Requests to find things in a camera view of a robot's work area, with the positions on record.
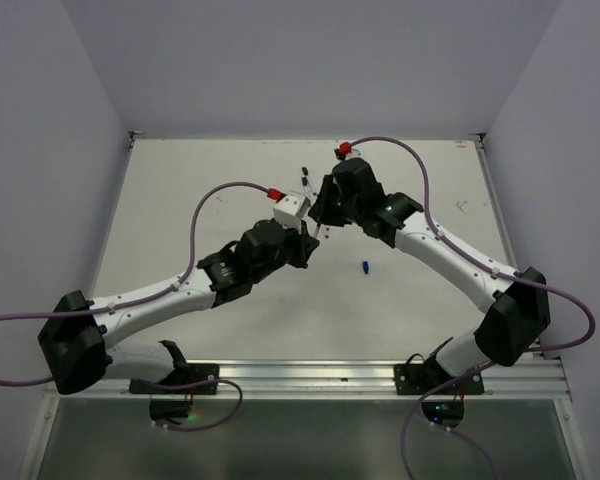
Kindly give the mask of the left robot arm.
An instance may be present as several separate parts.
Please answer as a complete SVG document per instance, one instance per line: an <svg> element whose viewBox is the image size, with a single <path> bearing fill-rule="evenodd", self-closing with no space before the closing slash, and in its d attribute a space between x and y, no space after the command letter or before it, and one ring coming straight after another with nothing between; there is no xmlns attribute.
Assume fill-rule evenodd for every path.
<svg viewBox="0 0 600 480"><path fill-rule="evenodd" d="M150 356L125 356L121 344L167 320L238 300L284 266L307 268L319 244L307 227L262 220L188 273L118 296L64 295L38 335L58 392L75 394L106 376L155 382L169 393L181 390L188 369L174 342L160 341Z"/></svg>

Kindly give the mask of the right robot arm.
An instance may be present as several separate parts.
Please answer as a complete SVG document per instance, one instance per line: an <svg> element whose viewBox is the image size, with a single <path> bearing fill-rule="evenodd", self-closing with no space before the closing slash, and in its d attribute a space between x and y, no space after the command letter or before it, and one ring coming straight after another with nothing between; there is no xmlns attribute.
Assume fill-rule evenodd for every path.
<svg viewBox="0 0 600 480"><path fill-rule="evenodd" d="M448 392L461 374L492 362L512 366L550 324L545 277L481 254L448 234L408 195L388 194L361 158L344 160L322 180L309 211L317 223L360 227L374 239L413 256L463 292L483 313L479 325L445 341L425 360L431 389Z"/></svg>

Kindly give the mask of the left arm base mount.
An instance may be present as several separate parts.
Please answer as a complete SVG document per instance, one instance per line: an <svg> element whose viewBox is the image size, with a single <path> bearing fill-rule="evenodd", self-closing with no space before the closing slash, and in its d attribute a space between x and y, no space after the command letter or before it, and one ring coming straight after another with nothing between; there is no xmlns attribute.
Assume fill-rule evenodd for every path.
<svg viewBox="0 0 600 480"><path fill-rule="evenodd" d="M219 377L220 366L217 363L189 363L175 342L162 340L160 344L169 353L170 367L167 375L159 380L152 380L157 387L150 386L145 380L132 379L129 392L134 395L175 394L175 391L165 390L165 386L181 386ZM192 412L193 397L196 392L200 395L215 395L215 384L204 385L193 389L190 393L184 392L182 400L151 400L149 402L149 415L155 422L181 426Z"/></svg>

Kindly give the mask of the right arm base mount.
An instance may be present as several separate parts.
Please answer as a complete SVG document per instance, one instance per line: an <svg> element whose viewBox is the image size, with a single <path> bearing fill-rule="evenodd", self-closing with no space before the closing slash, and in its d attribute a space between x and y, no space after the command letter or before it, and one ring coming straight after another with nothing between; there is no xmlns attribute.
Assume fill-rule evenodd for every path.
<svg viewBox="0 0 600 480"><path fill-rule="evenodd" d="M412 354L405 361L393 366L397 395L421 397L451 379L451 376L434 362L434 355L439 350L440 348L427 358L420 353ZM435 426L454 429L464 419L466 397L484 393L482 376L474 374L436 392L436 395L450 396L450 400L423 400L420 410Z"/></svg>

